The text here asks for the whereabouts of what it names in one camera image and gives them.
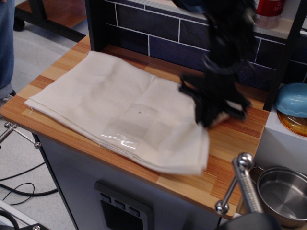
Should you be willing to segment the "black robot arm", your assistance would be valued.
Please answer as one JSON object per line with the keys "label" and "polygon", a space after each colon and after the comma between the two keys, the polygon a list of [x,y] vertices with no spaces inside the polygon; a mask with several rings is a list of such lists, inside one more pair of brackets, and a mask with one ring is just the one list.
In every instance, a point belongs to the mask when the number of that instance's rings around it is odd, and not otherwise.
{"label": "black robot arm", "polygon": [[175,0],[177,7],[203,14],[209,23],[210,52],[203,56],[202,76],[180,75],[179,90],[196,105],[195,121],[204,127],[226,116],[244,120],[251,105],[236,88],[240,61],[254,52],[256,19],[252,0]]}

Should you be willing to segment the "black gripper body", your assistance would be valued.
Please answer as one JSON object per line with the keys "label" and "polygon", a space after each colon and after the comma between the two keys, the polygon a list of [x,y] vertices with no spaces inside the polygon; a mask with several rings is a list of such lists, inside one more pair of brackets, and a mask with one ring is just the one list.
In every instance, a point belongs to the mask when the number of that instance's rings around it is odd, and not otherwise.
{"label": "black gripper body", "polygon": [[196,100],[219,104],[222,112],[239,120],[245,119],[251,102],[236,88],[238,74],[221,75],[210,71],[203,75],[180,74],[179,91]]}

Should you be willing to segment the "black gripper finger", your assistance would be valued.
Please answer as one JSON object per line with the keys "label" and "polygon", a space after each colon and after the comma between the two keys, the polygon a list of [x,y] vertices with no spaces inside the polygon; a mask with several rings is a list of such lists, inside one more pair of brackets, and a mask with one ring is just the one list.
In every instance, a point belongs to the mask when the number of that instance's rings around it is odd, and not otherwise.
{"label": "black gripper finger", "polygon": [[219,104],[211,101],[195,101],[195,121],[201,123],[204,127],[213,127],[221,122],[222,108]]}

